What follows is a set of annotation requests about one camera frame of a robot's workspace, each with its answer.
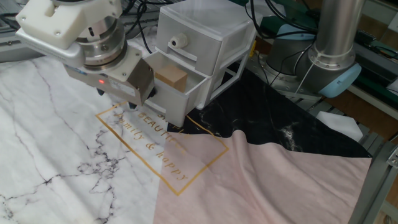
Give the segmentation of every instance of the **pink fabric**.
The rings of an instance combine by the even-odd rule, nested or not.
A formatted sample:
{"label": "pink fabric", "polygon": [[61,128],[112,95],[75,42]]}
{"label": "pink fabric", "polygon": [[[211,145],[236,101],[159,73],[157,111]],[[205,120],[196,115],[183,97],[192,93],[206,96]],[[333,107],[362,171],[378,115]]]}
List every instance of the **pink fabric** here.
{"label": "pink fabric", "polygon": [[[188,144],[183,134],[173,136]],[[209,158],[201,152],[219,144],[209,134],[188,140],[190,157],[179,165],[186,172],[206,164]],[[179,196],[160,182],[154,223],[347,223],[371,163],[288,151],[274,143],[252,145],[242,131],[221,140],[229,151]],[[166,145],[166,155],[181,161],[174,142]],[[162,175],[168,172],[163,166]]]}

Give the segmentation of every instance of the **marble pattern surface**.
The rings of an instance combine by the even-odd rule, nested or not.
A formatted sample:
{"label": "marble pattern surface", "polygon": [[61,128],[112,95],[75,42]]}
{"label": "marble pattern surface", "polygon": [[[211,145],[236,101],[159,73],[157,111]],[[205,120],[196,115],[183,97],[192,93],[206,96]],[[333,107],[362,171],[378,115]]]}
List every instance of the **marble pattern surface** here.
{"label": "marble pattern surface", "polygon": [[50,57],[0,64],[0,223],[152,223],[159,178],[95,117],[120,101]]}

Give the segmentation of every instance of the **white plastic drawer unit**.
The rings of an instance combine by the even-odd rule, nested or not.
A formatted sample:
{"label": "white plastic drawer unit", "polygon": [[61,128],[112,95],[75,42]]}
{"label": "white plastic drawer unit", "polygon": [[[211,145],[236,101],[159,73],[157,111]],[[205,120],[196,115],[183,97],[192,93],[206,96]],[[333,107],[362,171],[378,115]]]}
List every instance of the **white plastic drawer unit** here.
{"label": "white plastic drawer unit", "polygon": [[183,67],[160,52],[154,52],[146,57],[145,61],[155,72],[168,65],[174,65],[188,74],[184,93],[155,79],[157,93],[145,102],[151,109],[164,115],[168,122],[181,127],[185,115],[201,103],[200,96],[202,95],[202,91],[207,87],[209,79]]}
{"label": "white plastic drawer unit", "polygon": [[[244,8],[229,0],[186,0],[160,8],[156,47],[210,78],[251,49],[256,30]],[[173,42],[184,35],[184,44]]]}

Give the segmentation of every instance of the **drawer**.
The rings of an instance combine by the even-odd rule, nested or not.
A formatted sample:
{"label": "drawer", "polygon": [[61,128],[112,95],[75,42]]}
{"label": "drawer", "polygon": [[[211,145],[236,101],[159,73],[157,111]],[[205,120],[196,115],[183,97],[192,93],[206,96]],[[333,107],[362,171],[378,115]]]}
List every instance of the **drawer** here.
{"label": "drawer", "polygon": [[155,79],[157,93],[146,100],[145,104],[165,116],[166,120],[176,126],[183,125],[185,115],[198,106],[209,80],[196,72],[179,65],[160,52],[154,52],[144,59],[157,71],[167,65],[174,65],[188,74],[185,92],[182,93],[166,83]]}

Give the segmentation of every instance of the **wire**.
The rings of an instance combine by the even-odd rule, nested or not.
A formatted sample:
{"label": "wire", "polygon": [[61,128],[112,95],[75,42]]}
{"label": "wire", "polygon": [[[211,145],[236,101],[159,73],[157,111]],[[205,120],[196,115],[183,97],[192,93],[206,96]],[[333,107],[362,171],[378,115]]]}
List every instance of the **wire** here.
{"label": "wire", "polygon": [[292,55],[289,55],[289,56],[287,56],[286,58],[284,58],[284,59],[282,60],[282,62],[280,63],[280,70],[279,70],[278,74],[275,76],[275,78],[272,80],[270,86],[272,86],[272,84],[274,83],[274,81],[278,78],[278,76],[279,76],[280,73],[282,72],[282,68],[283,68],[283,65],[284,65],[284,62],[286,61],[286,59],[291,58],[291,57],[293,57],[294,55],[297,55],[297,54],[300,53],[300,52],[304,52],[304,50],[301,50],[301,51],[296,52],[296,53],[294,53],[294,54],[292,54]]}
{"label": "wire", "polygon": [[14,29],[15,31],[17,31],[20,27],[16,23],[16,21],[10,20],[7,17],[13,17],[15,18],[18,15],[18,13],[3,13],[0,14],[0,20],[2,20],[4,23],[6,23],[11,29]]}
{"label": "wire", "polygon": [[259,52],[258,55],[257,55],[257,62],[259,63],[259,66],[261,67],[262,72],[264,72],[264,75],[266,76],[267,84],[269,85],[267,73],[266,73],[266,71],[264,70],[264,68],[262,67],[261,63],[260,63],[260,52]]}
{"label": "wire", "polygon": [[147,41],[145,39],[144,31],[142,30],[142,27],[141,27],[141,23],[139,22],[139,19],[137,21],[138,21],[139,32],[141,33],[141,36],[142,36],[142,41],[144,42],[144,45],[145,45],[145,48],[147,49],[147,51],[151,54],[152,51],[148,47]]}
{"label": "wire", "polygon": [[136,18],[136,22],[131,26],[131,28],[126,32],[126,35],[128,35],[137,25],[139,27],[139,32],[141,33],[142,36],[142,41],[144,42],[145,48],[147,49],[147,51],[151,54],[152,51],[149,49],[148,47],[148,43],[145,39],[145,35],[144,35],[144,31],[142,29],[141,23],[140,23],[140,19],[143,15],[143,13],[147,10],[147,4],[151,4],[151,5],[165,5],[165,4],[173,4],[173,2],[170,1],[166,1],[166,2],[149,2],[144,0],[137,8],[137,18]]}
{"label": "wire", "polygon": [[296,92],[294,92],[294,94],[296,94],[298,92],[298,90],[301,88],[301,85],[303,85],[303,82],[304,82],[305,78],[307,77],[307,75],[310,73],[310,70],[313,67],[313,65],[314,65],[314,63],[311,64],[310,68],[308,69],[308,71],[304,75],[303,80],[300,82],[300,85],[297,87]]}
{"label": "wire", "polygon": [[246,14],[249,16],[249,18],[251,19],[251,20],[253,20],[253,18],[249,15],[249,13],[248,13],[248,8],[246,7],[246,4],[244,5],[244,10],[246,11]]}
{"label": "wire", "polygon": [[123,12],[122,12],[122,16],[125,16],[125,15],[127,15],[130,12],[130,10],[134,7],[136,1],[137,0],[130,0],[129,1],[129,4],[125,8],[125,10],[123,10]]}
{"label": "wire", "polygon": [[397,90],[391,90],[390,88],[386,88],[386,89],[398,93]]}
{"label": "wire", "polygon": [[304,4],[304,6],[305,6],[308,10],[311,10],[311,9],[310,9],[310,6],[308,6],[308,4],[305,2],[305,0],[301,0],[301,2]]}
{"label": "wire", "polygon": [[254,1],[253,0],[250,0],[250,10],[251,10],[251,16],[249,15],[249,13],[248,13],[248,9],[247,9],[247,7],[246,7],[246,5],[244,6],[244,8],[245,8],[245,10],[246,10],[246,14],[249,16],[249,18],[253,21],[253,24],[254,24],[254,27],[256,28],[256,31],[257,31],[257,33],[260,35],[260,37],[262,38],[262,39],[276,39],[276,38],[278,38],[278,37],[283,37],[283,36],[287,36],[287,35],[293,35],[293,34],[311,34],[311,32],[308,32],[308,31],[295,31],[295,32],[287,32],[287,33],[284,33],[284,34],[278,34],[278,35],[275,35],[275,36],[268,36],[268,35],[264,35],[263,34],[263,32],[260,30],[260,27],[258,26],[258,24],[257,24],[257,20],[256,20],[256,17],[254,16],[255,15],[255,12],[254,12]]}
{"label": "wire", "polygon": [[296,27],[298,29],[306,30],[310,33],[316,34],[318,32],[318,29],[314,29],[312,27],[307,27],[307,26],[302,26],[300,24],[297,24],[290,19],[288,19],[286,16],[284,16],[282,13],[280,13],[276,7],[274,6],[273,3],[271,3],[271,0],[265,0],[266,4],[268,5],[269,9],[279,18],[285,21],[287,24]]}
{"label": "wire", "polygon": [[304,52],[298,57],[296,64],[294,65],[293,68],[293,72],[294,74],[297,74],[297,65],[299,64],[299,62],[301,61],[301,58],[303,57],[303,55],[305,55],[305,53],[309,50],[309,48],[315,43],[315,41],[317,40],[317,37],[315,36],[315,38],[313,39],[312,43],[304,50]]}

